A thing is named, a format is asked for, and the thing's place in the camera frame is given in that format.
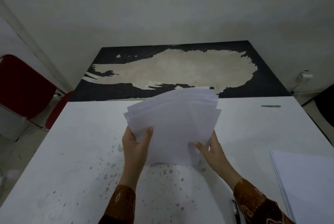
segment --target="person's left hand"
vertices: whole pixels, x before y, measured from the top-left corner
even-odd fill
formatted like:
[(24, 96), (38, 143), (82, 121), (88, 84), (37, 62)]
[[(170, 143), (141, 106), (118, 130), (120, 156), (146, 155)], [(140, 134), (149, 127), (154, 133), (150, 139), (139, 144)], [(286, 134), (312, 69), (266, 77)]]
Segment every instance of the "person's left hand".
[(124, 150), (124, 171), (118, 184), (127, 185), (136, 190), (140, 173), (147, 159), (148, 146), (153, 135), (153, 127), (150, 126), (140, 143), (137, 142), (129, 126), (125, 129), (122, 138)]

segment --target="table surface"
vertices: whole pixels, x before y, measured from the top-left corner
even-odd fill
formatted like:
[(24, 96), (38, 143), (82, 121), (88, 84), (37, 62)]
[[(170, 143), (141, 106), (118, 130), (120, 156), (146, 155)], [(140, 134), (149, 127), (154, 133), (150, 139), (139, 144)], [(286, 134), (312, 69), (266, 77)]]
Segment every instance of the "table surface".
[[(67, 103), (1, 207), (0, 223), (97, 223), (123, 170), (123, 113), (136, 102)], [(227, 158), (284, 212), (269, 151), (334, 158), (291, 96), (222, 98), (218, 108), (215, 130)], [(135, 223), (235, 222), (232, 191), (205, 161), (144, 167), (136, 194)]]
[(248, 41), (233, 41), (103, 47), (70, 101), (144, 99), (190, 86), (214, 87), (220, 98), (290, 96)]

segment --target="white paper sheet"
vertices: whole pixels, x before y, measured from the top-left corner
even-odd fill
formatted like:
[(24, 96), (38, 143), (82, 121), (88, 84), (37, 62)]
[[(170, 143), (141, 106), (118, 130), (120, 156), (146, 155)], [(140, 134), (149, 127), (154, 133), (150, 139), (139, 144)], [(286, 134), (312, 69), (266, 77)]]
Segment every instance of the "white paper sheet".
[(271, 151), (283, 198), (297, 224), (334, 220), (334, 159)]
[(124, 116), (141, 141), (154, 127), (146, 165), (170, 163), (197, 166), (200, 153), (193, 142), (207, 144), (221, 110), (218, 96), (208, 88), (173, 90), (128, 107)]

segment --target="hand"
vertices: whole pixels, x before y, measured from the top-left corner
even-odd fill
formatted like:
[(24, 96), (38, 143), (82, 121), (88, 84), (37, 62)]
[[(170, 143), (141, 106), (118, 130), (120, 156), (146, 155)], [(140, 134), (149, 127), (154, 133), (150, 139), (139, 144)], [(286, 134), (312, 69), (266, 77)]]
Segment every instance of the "hand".
[(124, 171), (118, 184), (127, 185), (136, 191), (140, 173), (147, 159), (148, 146), (153, 135), (153, 127), (150, 126), (140, 143), (137, 142), (129, 126), (125, 129), (122, 138), (124, 150)]
[(210, 150), (200, 142), (195, 142), (196, 148), (201, 151), (209, 166), (234, 190), (235, 185), (242, 179), (238, 172), (227, 160), (223, 149), (213, 131), (210, 138)]

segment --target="red chair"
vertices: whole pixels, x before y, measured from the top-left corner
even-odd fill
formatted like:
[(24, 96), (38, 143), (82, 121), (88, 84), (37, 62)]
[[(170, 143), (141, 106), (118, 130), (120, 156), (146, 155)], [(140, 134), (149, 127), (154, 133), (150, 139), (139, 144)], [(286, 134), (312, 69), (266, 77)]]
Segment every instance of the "red chair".
[(40, 129), (51, 129), (73, 94), (73, 91), (67, 93), (58, 102), (45, 123), (46, 128), (32, 122), (50, 103), (56, 90), (55, 85), (14, 55), (0, 58), (0, 104)]

